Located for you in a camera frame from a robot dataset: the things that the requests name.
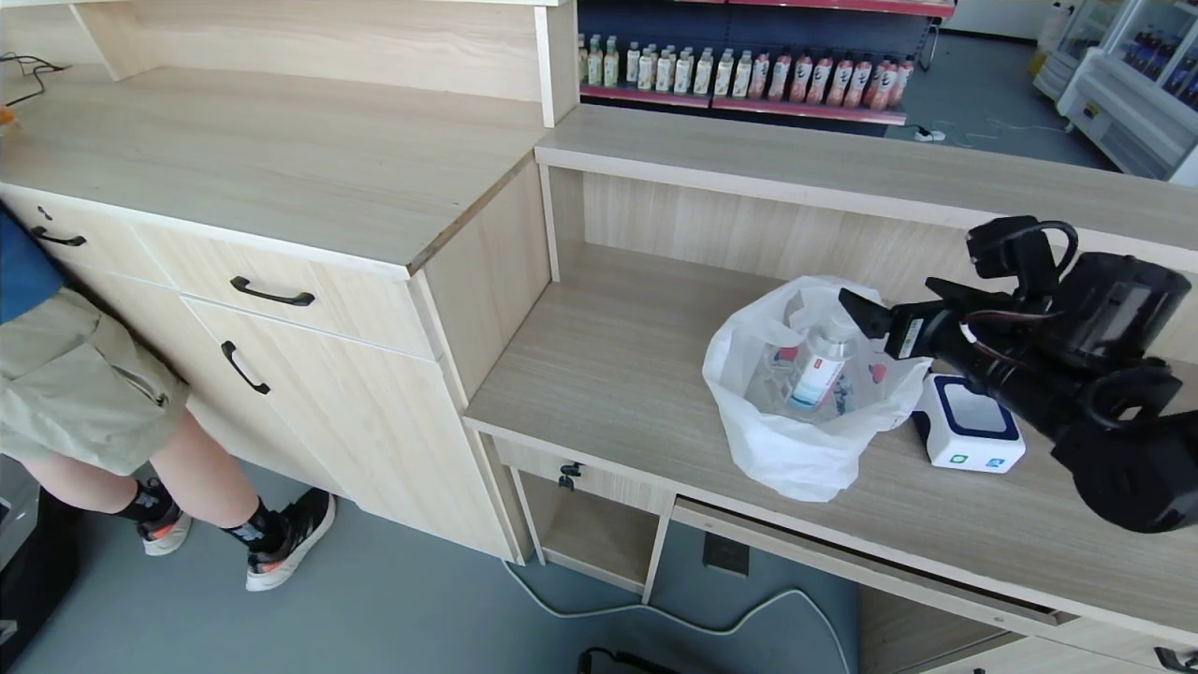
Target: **countertop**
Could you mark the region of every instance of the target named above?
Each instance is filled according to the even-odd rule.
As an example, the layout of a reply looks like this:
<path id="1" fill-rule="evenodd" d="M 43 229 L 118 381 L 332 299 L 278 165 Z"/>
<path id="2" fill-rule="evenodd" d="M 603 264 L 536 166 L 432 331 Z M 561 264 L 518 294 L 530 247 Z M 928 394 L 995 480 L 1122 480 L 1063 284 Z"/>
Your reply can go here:
<path id="1" fill-rule="evenodd" d="M 467 425 L 907 567 L 1198 643 L 1198 528 L 1142 535 L 1103 522 L 1027 426 L 1028 454 L 1008 475 L 932 468 L 909 423 L 877 436 L 857 482 L 828 504 L 742 473 L 700 371 L 724 320 L 779 283 L 586 244 L 471 400 Z M 1198 383 L 1198 366 L 1176 372 Z M 1198 387 L 1175 402 L 1198 407 Z"/>
<path id="2" fill-rule="evenodd" d="M 170 67 L 44 79 L 6 128 L 4 183 L 409 273 L 545 133 L 537 103 L 418 89 Z"/>

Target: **plastic bag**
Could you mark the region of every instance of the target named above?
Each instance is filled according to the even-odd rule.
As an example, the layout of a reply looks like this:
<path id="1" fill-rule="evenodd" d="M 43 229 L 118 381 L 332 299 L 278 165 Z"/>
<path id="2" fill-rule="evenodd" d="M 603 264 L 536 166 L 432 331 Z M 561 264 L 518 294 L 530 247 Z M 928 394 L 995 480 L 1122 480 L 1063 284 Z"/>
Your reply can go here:
<path id="1" fill-rule="evenodd" d="M 806 330 L 840 305 L 841 287 L 881 302 L 876 290 L 849 280 L 804 275 L 732 314 L 703 360 L 732 460 L 754 480 L 801 502 L 830 502 L 857 480 L 858 460 L 873 436 L 897 427 L 915 409 L 932 364 L 895 362 L 882 353 L 881 341 L 859 333 L 858 354 L 837 384 L 852 390 L 842 415 L 804 424 L 760 412 L 745 393 L 767 348 L 801 345 Z"/>

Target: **floor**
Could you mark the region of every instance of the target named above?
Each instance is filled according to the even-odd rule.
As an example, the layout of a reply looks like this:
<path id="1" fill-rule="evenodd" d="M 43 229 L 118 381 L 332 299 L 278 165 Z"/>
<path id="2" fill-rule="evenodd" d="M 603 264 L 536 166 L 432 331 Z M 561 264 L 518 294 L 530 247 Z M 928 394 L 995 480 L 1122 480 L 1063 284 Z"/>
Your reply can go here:
<path id="1" fill-rule="evenodd" d="M 907 122 L 943 130 L 946 145 L 1119 170 L 1081 132 L 1064 132 L 1065 119 L 1031 85 L 1034 53 L 1031 44 L 942 35 L 931 69 L 916 68 L 907 86 Z M 891 128 L 887 138 L 914 133 Z"/>
<path id="2" fill-rule="evenodd" d="M 303 491 L 248 467 L 268 505 Z M 684 674 L 837 674 L 827 627 L 797 597 L 768 607 L 731 637 L 686 631 L 645 612 L 559 620 L 538 608 L 501 563 L 345 504 L 288 585 L 244 591 L 237 544 L 198 526 L 168 558 L 141 553 L 132 527 L 80 522 L 83 571 L 12 674 L 573 673 L 588 646 L 623 649 Z M 857 589 L 754 551 L 749 578 L 702 566 L 703 536 L 671 529 L 654 605 L 725 627 L 787 587 L 827 611 L 857 661 Z M 562 611 L 636 597 L 562 567 L 519 570 Z M 599 664 L 595 674 L 630 672 Z"/>

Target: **display fridge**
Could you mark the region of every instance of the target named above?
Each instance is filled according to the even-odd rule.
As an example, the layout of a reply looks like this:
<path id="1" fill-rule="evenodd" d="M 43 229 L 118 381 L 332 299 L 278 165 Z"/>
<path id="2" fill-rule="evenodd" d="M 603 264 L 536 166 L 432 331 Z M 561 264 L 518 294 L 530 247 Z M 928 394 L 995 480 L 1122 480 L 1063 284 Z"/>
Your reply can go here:
<path id="1" fill-rule="evenodd" d="M 1198 184 L 1198 0 L 1127 0 L 1057 102 L 1124 172 Z"/>
<path id="2" fill-rule="evenodd" d="M 1060 40 L 1036 73 L 1036 89 L 1059 101 L 1085 50 L 1102 43 L 1123 4 L 1124 0 L 1084 0 L 1075 6 Z"/>

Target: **black sneaker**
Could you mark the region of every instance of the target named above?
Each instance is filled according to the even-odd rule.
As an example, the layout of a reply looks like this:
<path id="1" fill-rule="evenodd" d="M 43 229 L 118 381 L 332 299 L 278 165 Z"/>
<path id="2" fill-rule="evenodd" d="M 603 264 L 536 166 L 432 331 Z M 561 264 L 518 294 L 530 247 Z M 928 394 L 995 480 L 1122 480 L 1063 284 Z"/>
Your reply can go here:
<path id="1" fill-rule="evenodd" d="M 288 539 L 273 553 L 249 553 L 246 589 L 250 593 L 273 590 L 291 578 L 308 551 L 320 541 L 337 516 L 337 500 L 323 490 L 313 487 L 296 503 L 283 509 Z"/>
<path id="2" fill-rule="evenodd" d="M 183 546 L 187 534 L 192 530 L 192 516 L 179 509 L 179 504 L 170 498 L 167 488 L 157 478 L 150 479 L 150 482 L 146 484 L 146 491 L 171 502 L 170 510 L 161 520 L 138 524 L 138 535 L 141 536 L 147 555 L 168 555 Z"/>

